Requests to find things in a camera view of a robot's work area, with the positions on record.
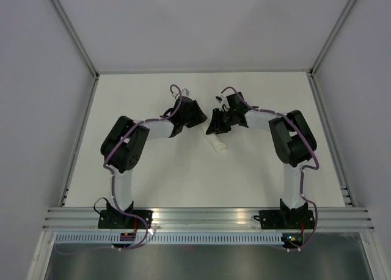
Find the white cloth napkin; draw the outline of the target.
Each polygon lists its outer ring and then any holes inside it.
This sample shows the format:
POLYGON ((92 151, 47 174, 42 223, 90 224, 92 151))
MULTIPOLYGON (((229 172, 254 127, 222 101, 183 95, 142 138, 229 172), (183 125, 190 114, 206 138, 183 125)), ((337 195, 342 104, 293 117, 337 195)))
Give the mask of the white cloth napkin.
POLYGON ((218 135, 216 135, 214 133, 207 134, 205 128, 203 128, 202 131, 203 131, 207 141, 211 144, 212 148, 217 153, 223 153, 227 150, 226 143, 222 142, 218 135))

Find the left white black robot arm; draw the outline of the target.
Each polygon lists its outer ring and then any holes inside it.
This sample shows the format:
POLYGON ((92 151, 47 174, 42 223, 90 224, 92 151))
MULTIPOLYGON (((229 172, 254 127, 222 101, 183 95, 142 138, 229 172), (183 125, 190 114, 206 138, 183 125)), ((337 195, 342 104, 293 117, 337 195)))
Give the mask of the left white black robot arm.
POLYGON ((116 208, 112 214, 114 224, 126 229, 133 223, 131 181, 146 142, 173 138, 184 127, 192 128, 206 120, 198 102, 189 97, 176 100, 174 107, 158 118, 136 121, 127 116, 119 117, 100 149, 103 167, 111 175, 111 197, 116 208))

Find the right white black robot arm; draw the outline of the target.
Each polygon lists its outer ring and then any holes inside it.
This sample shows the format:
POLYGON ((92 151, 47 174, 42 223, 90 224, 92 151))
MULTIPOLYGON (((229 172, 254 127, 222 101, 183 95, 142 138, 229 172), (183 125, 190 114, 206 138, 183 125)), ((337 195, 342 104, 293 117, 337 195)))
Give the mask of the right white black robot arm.
POLYGON ((279 221, 292 228, 301 220, 299 211, 308 207, 304 194, 304 175, 308 169, 318 170, 315 155, 317 143, 302 112, 282 114, 249 105, 241 92, 216 97, 219 107, 213 109, 206 134, 228 133, 233 126, 256 128, 271 134, 274 150, 283 163, 284 186, 280 199, 279 221))

